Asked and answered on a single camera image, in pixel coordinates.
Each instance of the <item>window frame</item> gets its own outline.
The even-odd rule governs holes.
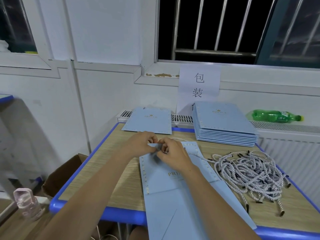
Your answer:
[[[213,63],[157,59],[159,3],[160,0],[141,0],[142,75],[135,84],[178,86],[181,63]],[[320,69],[221,65],[220,89],[320,96]]]
[[[39,1],[22,3],[38,54],[0,53],[0,74],[60,78],[58,67],[66,68],[66,64],[53,60]]]

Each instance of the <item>white wall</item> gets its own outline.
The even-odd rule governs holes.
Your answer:
[[[77,76],[92,149],[114,126],[122,109],[150,105],[176,112],[177,87],[133,84],[130,74],[119,72],[78,70]],[[290,111],[305,115],[302,124],[320,126],[320,97],[220,90],[218,100],[235,103],[244,113],[253,109]]]
[[[85,131],[74,83],[66,69],[61,79],[0,75],[0,93],[12,94],[12,103],[1,106],[1,118],[18,143],[26,164],[37,160],[48,175],[77,153],[88,155]]]

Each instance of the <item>handwritten sign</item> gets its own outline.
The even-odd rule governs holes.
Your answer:
[[[191,115],[195,101],[215,101],[219,94],[221,65],[181,64],[178,115]]]

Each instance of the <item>wooden table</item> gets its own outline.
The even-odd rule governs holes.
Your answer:
[[[105,140],[92,152],[91,156],[82,164],[74,176],[70,178],[56,195],[56,198],[52,200],[50,210],[53,212],[58,211],[58,208],[62,207],[60,205],[64,205],[65,202],[108,161],[112,152],[135,133],[122,131],[123,125],[123,123],[115,125]],[[176,131],[175,129],[177,128],[173,128],[170,137],[196,141],[203,156],[206,158],[211,158],[212,154],[226,155],[230,152],[258,149],[257,147],[252,148],[197,141],[195,134],[190,133],[190,129],[178,128],[180,131]],[[162,138],[166,135],[158,134],[157,136],[158,138]],[[239,195],[236,193],[235,195],[242,203]],[[268,229],[274,229],[275,231],[279,230],[280,233],[283,230],[287,230],[286,233],[293,232],[297,234],[298,232],[296,231],[320,233],[320,213],[294,185],[288,189],[283,189],[281,199],[285,210],[283,217],[279,217],[279,209],[276,203],[264,201],[263,204],[257,204],[249,196],[246,198],[250,205],[249,215],[258,226],[268,227]],[[111,219],[110,214],[116,214],[117,210],[120,209],[126,209],[128,214],[131,212],[145,211],[138,158],[132,159],[127,165],[107,206],[102,219],[124,223],[133,222],[126,222],[126,218],[119,219],[119,216],[118,218],[115,216],[116,219]]]

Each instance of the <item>radiator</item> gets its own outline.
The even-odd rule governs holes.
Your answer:
[[[131,110],[117,115],[126,122]],[[171,115],[172,127],[193,128],[187,115]],[[259,131],[258,145],[320,207],[320,127],[251,121]]]

